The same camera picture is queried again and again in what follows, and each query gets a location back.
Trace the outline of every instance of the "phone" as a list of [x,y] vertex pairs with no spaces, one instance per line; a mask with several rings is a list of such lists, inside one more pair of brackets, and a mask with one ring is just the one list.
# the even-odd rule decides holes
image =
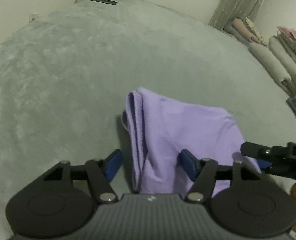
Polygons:
[[111,0],[91,0],[91,1],[95,1],[95,2],[103,2],[103,3],[111,4],[111,5],[116,5],[116,4],[117,4],[117,2],[115,2],[115,1],[111,1]]

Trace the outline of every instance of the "curtain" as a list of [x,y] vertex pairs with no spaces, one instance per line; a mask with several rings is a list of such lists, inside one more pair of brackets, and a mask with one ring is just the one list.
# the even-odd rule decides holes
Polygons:
[[254,20],[263,0],[221,0],[209,25],[222,30],[235,17]]

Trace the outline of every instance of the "stacked bedding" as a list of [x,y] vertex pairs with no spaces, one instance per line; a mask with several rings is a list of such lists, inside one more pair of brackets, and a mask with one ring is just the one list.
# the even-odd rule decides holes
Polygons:
[[296,31],[278,27],[277,36],[269,39],[268,48],[252,43],[249,51],[290,96],[287,103],[296,115]]
[[245,18],[243,20],[239,18],[233,19],[226,24],[223,32],[232,35],[247,47],[252,42],[267,46],[264,38],[257,30],[255,24],[249,18]]

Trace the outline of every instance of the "gray blanket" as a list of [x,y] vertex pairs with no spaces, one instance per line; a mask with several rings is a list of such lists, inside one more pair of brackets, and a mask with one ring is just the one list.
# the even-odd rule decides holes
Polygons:
[[[54,12],[0,47],[1,240],[11,235],[9,198],[58,161],[82,164],[119,147],[130,155],[118,116],[140,86],[226,108],[246,140],[296,142],[286,94],[244,45],[143,0],[117,1]],[[112,186],[129,191],[123,170]]]

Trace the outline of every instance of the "purple towel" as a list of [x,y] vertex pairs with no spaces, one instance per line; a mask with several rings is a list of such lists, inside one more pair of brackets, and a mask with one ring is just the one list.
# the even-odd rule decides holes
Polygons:
[[[129,93],[122,122],[131,138],[133,187],[142,194],[186,195],[192,182],[177,163],[185,148],[199,159],[221,165],[243,160],[259,170],[254,159],[241,155],[244,139],[223,108],[187,104],[139,88]],[[217,181],[214,195],[229,184]]]

